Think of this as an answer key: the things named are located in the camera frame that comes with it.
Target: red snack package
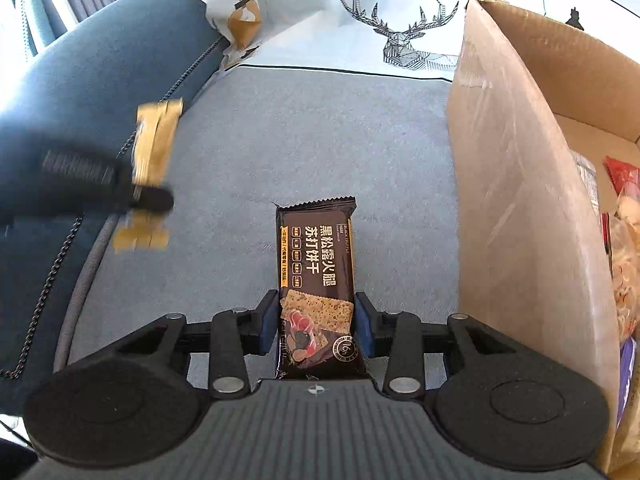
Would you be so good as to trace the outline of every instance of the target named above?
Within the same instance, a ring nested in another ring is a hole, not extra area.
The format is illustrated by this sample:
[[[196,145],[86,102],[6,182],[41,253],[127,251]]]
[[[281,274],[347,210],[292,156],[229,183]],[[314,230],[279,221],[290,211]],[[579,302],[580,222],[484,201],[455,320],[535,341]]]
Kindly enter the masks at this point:
[[[616,190],[616,195],[619,195],[622,188],[625,187],[625,182],[633,182],[636,186],[640,186],[640,182],[638,182],[638,173],[640,170],[633,164],[606,156],[604,158],[604,165],[607,167],[607,171],[609,171],[609,177]]]

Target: cardboard box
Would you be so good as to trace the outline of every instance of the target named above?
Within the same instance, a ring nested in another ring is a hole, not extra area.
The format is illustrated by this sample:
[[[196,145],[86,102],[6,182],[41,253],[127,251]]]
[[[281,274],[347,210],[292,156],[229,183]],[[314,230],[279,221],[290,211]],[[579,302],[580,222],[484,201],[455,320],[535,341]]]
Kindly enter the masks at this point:
[[[605,155],[640,166],[640,66],[588,34],[471,0],[449,97],[460,197],[460,311],[599,384],[615,430],[619,341],[602,236],[569,147],[616,195]]]

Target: black cracker wrapper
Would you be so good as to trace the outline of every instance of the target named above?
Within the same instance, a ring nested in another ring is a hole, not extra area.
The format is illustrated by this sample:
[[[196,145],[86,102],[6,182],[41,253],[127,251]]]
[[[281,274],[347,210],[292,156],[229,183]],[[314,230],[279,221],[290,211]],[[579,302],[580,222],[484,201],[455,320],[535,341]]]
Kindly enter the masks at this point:
[[[278,378],[369,377],[353,340],[351,215],[355,209],[354,197],[276,208],[281,298]],[[290,290],[295,291],[292,298],[302,298],[301,304],[308,298],[310,306],[301,307],[302,312],[289,309],[282,316]],[[346,325],[336,321],[336,317],[344,321],[345,316]]]

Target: logo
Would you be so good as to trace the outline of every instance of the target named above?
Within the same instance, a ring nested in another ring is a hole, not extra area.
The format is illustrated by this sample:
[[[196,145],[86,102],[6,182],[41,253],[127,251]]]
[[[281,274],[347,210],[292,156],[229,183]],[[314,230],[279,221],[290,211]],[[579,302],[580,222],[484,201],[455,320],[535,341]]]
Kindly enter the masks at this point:
[[[326,388],[324,386],[322,386],[321,384],[314,384],[313,386],[309,387],[307,389],[307,391],[310,394],[312,394],[312,395],[317,397],[318,395],[324,394],[325,391],[326,391]]]
[[[378,17],[378,4],[373,6],[371,17],[367,17],[364,9],[360,8],[360,0],[353,0],[353,5],[349,7],[347,2],[340,0],[342,6],[355,19],[365,25],[373,27],[373,31],[386,37],[386,45],[383,49],[383,60],[400,68],[409,70],[444,70],[453,72],[458,63],[458,56],[450,56],[447,54],[434,54],[432,52],[423,52],[415,50],[411,44],[411,40],[422,38],[427,30],[437,27],[443,27],[449,23],[458,11],[457,2],[450,14],[447,14],[445,6],[438,3],[438,13],[434,15],[431,21],[420,7],[420,21],[415,22],[413,26],[409,26],[407,30],[397,32],[391,30],[387,23]]]
[[[353,343],[350,335],[340,336],[334,342],[334,357],[338,361],[348,363],[358,356],[358,347]]]

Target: gray carpet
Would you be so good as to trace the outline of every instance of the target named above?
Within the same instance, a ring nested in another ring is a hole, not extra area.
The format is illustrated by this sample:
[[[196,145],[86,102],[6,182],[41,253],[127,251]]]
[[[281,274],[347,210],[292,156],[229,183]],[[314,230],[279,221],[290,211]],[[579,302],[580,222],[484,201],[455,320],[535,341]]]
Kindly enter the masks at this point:
[[[167,312],[196,322],[257,304],[277,285],[273,203],[351,194],[356,290],[444,322],[458,303],[448,93],[443,81],[248,67],[210,85],[178,126],[168,249],[107,250],[71,361]],[[425,361],[439,386],[440,357]],[[273,350],[248,358],[254,381],[273,365]],[[383,362],[369,366],[382,376]],[[196,356],[191,382],[206,373]]]

